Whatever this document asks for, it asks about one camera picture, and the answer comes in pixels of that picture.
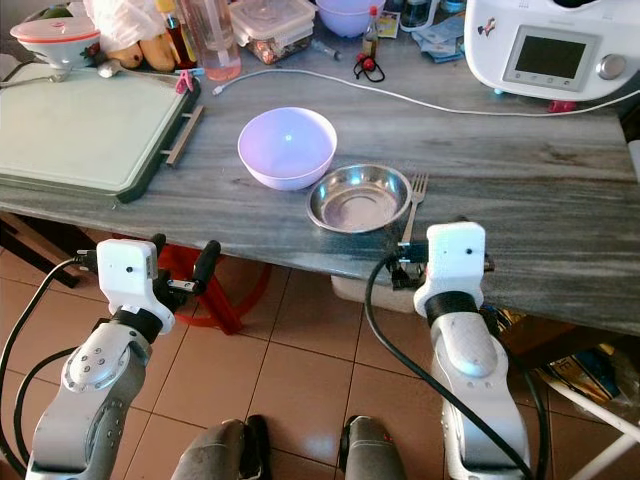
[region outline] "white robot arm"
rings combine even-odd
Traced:
[[[176,297],[204,290],[219,253],[220,244],[211,242],[195,280],[174,281],[170,288],[168,275],[158,278],[154,243],[98,245],[100,289],[113,316],[65,362],[58,394],[36,428],[27,480],[109,479],[127,410],[144,383],[150,345],[171,330]]]
[[[478,313],[483,301],[484,229],[472,222],[434,225],[427,239],[426,282],[416,292],[414,306],[431,326],[433,376],[528,465],[526,429],[507,388],[507,354]],[[506,454],[447,401],[442,416],[452,478],[522,478]]]

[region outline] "white bowl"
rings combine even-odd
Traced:
[[[249,173],[276,190],[312,185],[331,165],[338,144],[331,122],[306,108],[277,108],[240,133],[238,154]]]
[[[316,0],[324,24],[341,37],[357,37],[364,33],[369,25],[369,7],[378,7],[380,16],[384,3],[385,0]]]
[[[100,31],[88,17],[47,18],[21,23],[11,35],[54,68],[91,65],[100,50]]]

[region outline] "black cable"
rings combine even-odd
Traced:
[[[544,404],[542,403],[542,399],[540,398],[540,394],[538,393],[538,389],[533,383],[533,379],[531,375],[529,375],[529,370],[522,365],[520,359],[513,355],[511,351],[502,344],[505,352],[509,356],[511,362],[516,366],[516,368],[522,373],[525,382],[527,382],[527,386],[529,387],[529,391],[531,392],[531,396],[533,397],[533,401],[536,404],[536,410],[538,412],[538,430],[540,431],[540,440],[538,443],[538,464],[536,466],[536,480],[544,480],[547,476],[547,466],[549,464],[549,423],[547,422],[547,411],[544,408]]]
[[[495,316],[496,322],[502,325],[504,328],[508,328],[511,325],[511,320],[502,312],[502,310],[485,306],[485,308]],[[551,433],[549,432],[549,423],[547,421],[547,410],[544,407],[544,403],[542,403],[542,399],[540,398],[540,394],[535,384],[533,383],[533,378],[529,374],[529,369],[527,369],[520,359],[515,356],[509,347],[505,345],[505,343],[500,339],[499,332],[492,332],[492,335],[496,340],[500,342],[504,351],[507,352],[509,356],[509,360],[516,367],[516,369],[522,374],[525,382],[527,383],[527,387],[529,388],[529,392],[531,392],[531,396],[533,397],[533,401],[536,405],[536,411],[538,413],[538,430],[540,432],[540,441],[538,442],[538,465],[536,467],[536,480],[544,480],[547,475],[547,466],[549,464],[549,453],[551,451]]]
[[[57,265],[53,270],[51,270],[51,272],[49,272],[49,275],[47,275],[46,278],[43,280],[42,284],[36,291],[35,295],[27,305],[27,308],[25,308],[24,312],[22,312],[22,315],[20,315],[20,318],[18,319],[13,329],[11,330],[11,333],[9,334],[9,338],[7,338],[7,342],[5,343],[4,348],[2,350],[2,356],[0,356],[0,408],[2,407],[2,391],[4,389],[4,377],[7,372],[9,355],[11,354],[11,349],[13,348],[14,343],[16,343],[16,339],[18,338],[18,334],[20,333],[20,330],[22,330],[22,327],[24,327],[24,324],[29,319],[29,316],[38,305],[38,302],[40,301],[44,293],[47,291],[47,287],[53,281],[54,275],[59,270],[62,270],[68,267],[69,265],[74,265],[79,263],[81,263],[79,257],[75,257],[70,260],[66,260],[62,262],[61,264]],[[0,452],[2,452],[2,454],[5,456],[5,458],[7,459],[7,462],[9,463],[9,465],[11,465],[11,468],[13,468],[20,477],[24,478],[27,474],[27,469],[25,465],[23,465],[22,462],[20,462],[20,459],[15,455],[15,453],[11,449],[9,442],[7,441],[7,437],[4,434],[4,430],[2,429],[2,422],[0,422]]]
[[[22,433],[22,408],[24,406],[24,397],[27,394],[29,384],[40,370],[49,365],[51,362],[58,360],[59,358],[68,357],[76,350],[76,348],[78,347],[67,348],[66,350],[62,350],[61,352],[49,355],[47,358],[33,367],[20,384],[20,389],[18,390],[18,395],[16,396],[16,408],[13,411],[13,429],[16,432],[16,444],[18,446],[18,453],[20,453],[22,461],[25,463],[25,465],[29,465],[30,455],[29,450],[27,449],[27,445],[24,442],[24,436]]]
[[[525,478],[533,480],[533,474],[531,469],[527,466],[524,460],[518,455],[518,453],[509,445],[504,439],[498,435],[487,423],[476,415],[473,410],[462,403],[458,397],[447,390],[440,382],[425,372],[417,363],[402,353],[391,341],[384,336],[380,327],[376,323],[373,314],[373,305],[371,304],[371,294],[373,292],[373,286],[375,284],[376,277],[380,273],[380,270],[391,261],[396,260],[394,253],[387,254],[382,260],[380,260],[373,268],[369,280],[367,281],[367,288],[365,290],[365,302],[364,309],[369,322],[369,326],[373,331],[376,338],[382,343],[387,350],[389,350],[398,360],[400,360],[409,370],[418,375],[421,379],[429,384],[436,392],[438,392],[445,400],[447,400],[453,407],[458,409],[465,417],[467,417],[482,433],[484,433],[489,439],[502,450],[507,457],[522,471]]]

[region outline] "metal bowl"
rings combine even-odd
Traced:
[[[411,185],[382,165],[351,165],[326,175],[311,190],[307,214],[340,233],[364,233],[395,222],[409,207]]]

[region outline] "gray marble countertop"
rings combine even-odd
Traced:
[[[359,40],[320,35],[344,53],[342,62],[307,50],[278,66],[353,80]],[[245,73],[273,68],[249,54],[243,60]],[[546,108],[544,101],[496,96],[464,60],[434,65],[407,36],[383,40],[378,61],[387,74],[378,86],[424,101],[503,112]],[[219,97],[212,87],[203,84],[204,119],[179,167],[162,168],[139,200],[114,206],[2,187],[0,208],[141,237],[164,232],[182,245],[217,239],[229,255],[366,278],[406,219],[372,234],[323,231],[306,216],[308,191],[263,187],[238,158],[236,141],[251,118],[306,107],[338,132],[333,167],[379,163],[408,178],[429,172],[414,234],[459,215],[486,228],[497,266],[484,280],[489,302],[640,335],[640,189],[611,111],[564,118],[453,115],[293,74],[247,79]]]

